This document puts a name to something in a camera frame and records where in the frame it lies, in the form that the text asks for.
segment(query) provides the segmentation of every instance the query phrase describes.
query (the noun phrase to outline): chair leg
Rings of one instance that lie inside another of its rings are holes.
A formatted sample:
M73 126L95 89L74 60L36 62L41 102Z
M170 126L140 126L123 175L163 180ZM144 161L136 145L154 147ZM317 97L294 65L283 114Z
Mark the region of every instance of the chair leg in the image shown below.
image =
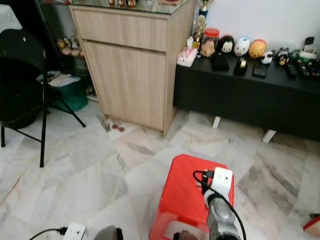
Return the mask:
M43 118L42 118L42 134L41 134L41 153L40 153L40 168L44 167L45 159L45 143L46 143L46 127L47 127L47 108L43 108Z
M4 148L5 146L5 128L1 126L1 147Z
M62 104L65 106L66 109L74 116L75 119L82 125L82 127L86 127L86 125L81 121L81 119L75 114L75 112L69 107L69 105L60 97L59 98Z

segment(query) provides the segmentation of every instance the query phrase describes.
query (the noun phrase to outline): wooden cabinet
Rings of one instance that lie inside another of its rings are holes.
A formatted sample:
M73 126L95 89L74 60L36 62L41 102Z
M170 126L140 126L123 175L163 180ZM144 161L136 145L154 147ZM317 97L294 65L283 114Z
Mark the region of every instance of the wooden cabinet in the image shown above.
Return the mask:
M176 113L176 62L191 34L195 0L172 14L69 7L103 112L165 136Z

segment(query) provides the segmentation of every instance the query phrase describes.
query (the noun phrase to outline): cabinet drawer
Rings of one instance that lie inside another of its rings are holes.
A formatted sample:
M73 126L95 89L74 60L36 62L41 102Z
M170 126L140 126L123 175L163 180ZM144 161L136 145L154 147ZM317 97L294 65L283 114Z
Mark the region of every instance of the cabinet drawer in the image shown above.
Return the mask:
M83 45L104 113L162 131L166 56L86 40Z
M82 39L166 51L167 20L74 10L73 15Z

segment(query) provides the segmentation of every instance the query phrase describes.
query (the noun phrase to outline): green storage bin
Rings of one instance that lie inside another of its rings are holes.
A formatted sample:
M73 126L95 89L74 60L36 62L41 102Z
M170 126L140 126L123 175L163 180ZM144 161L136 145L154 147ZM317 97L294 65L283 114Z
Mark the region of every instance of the green storage bin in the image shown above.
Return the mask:
M88 99L82 78L79 81L75 81L68 85L56 87L56 89L60 92L62 99L74 112L80 111L88 105ZM53 105L67 111L65 106L59 100Z

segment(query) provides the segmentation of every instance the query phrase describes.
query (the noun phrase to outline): tissue box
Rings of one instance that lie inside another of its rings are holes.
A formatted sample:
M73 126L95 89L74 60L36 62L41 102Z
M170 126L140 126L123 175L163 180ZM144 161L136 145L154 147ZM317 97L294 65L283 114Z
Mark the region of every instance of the tissue box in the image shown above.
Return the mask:
M184 48L182 52L179 53L177 64L185 67L191 67L197 56L198 50L196 48Z

